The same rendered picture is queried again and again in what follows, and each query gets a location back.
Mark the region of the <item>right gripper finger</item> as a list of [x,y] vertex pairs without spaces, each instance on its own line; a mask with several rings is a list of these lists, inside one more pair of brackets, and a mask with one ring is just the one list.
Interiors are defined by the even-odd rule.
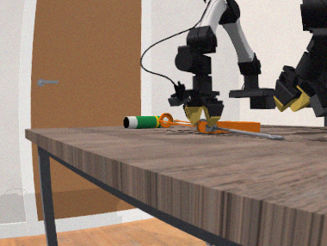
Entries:
[[185,112],[187,119],[192,123],[193,126],[196,126],[198,120],[201,118],[201,112],[203,107],[185,107]]
[[204,114],[206,116],[207,125],[208,126],[214,126],[216,124],[216,122],[220,119],[221,116],[214,116],[214,117],[210,118],[207,108],[205,106],[202,106],[202,107],[203,107]]

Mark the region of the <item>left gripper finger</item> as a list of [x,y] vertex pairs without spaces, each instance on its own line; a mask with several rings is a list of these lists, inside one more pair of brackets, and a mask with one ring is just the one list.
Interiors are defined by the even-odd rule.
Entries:
[[277,106],[277,108],[280,110],[280,112],[283,112],[284,110],[286,110],[288,107],[290,107],[293,103],[295,103],[299,98],[293,99],[289,102],[289,104],[287,104],[286,106],[283,107],[283,105],[281,104],[281,102],[274,96],[275,99],[275,104]]
[[310,104],[310,101],[308,99],[310,97],[298,85],[297,85],[297,88],[299,88],[299,90],[302,91],[302,94],[301,94],[300,98],[291,105],[290,108],[293,112],[299,111],[302,108],[306,108],[306,106]]

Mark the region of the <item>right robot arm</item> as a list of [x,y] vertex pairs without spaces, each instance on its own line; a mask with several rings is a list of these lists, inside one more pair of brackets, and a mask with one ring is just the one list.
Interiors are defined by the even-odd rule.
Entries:
[[[212,74],[211,57],[204,54],[216,53],[216,47],[218,47],[216,29],[219,24],[228,33],[234,45],[238,56],[240,74],[244,76],[244,89],[230,90],[230,93],[258,90],[275,91],[275,89],[259,87],[258,75],[262,74],[261,63],[250,48],[241,28],[238,3],[235,0],[203,1],[206,4],[203,10],[205,12],[204,14],[202,12],[198,25],[189,30],[186,38],[187,46],[179,46],[177,48],[178,54],[175,57],[176,68],[179,71],[190,72],[196,76]],[[179,107],[183,103],[190,101],[188,92],[201,91],[200,89],[186,89],[185,85],[181,84],[180,81],[177,83],[175,94],[168,99],[171,107]]]

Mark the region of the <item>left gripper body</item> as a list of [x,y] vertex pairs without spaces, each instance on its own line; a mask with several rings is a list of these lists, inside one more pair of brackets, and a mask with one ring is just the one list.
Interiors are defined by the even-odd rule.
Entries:
[[[319,77],[322,71],[316,69],[312,65],[308,52],[303,53],[296,68],[284,65],[282,70],[284,71],[281,72],[279,79],[276,80],[274,96],[281,102],[283,107],[291,100],[300,98],[302,92],[297,88],[297,85],[300,86],[310,98],[317,94],[307,81],[321,81]],[[323,82],[321,81],[321,83]]]

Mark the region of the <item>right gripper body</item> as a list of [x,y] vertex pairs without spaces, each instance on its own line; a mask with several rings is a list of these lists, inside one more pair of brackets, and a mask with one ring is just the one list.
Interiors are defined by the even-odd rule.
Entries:
[[[209,116],[221,116],[224,104],[223,101],[218,101],[216,95],[219,91],[213,91],[212,76],[193,76],[193,89],[200,89],[198,92],[188,92],[190,101],[183,103],[183,110],[185,107],[202,107],[205,106],[208,110]],[[185,112],[186,114],[186,112]]]

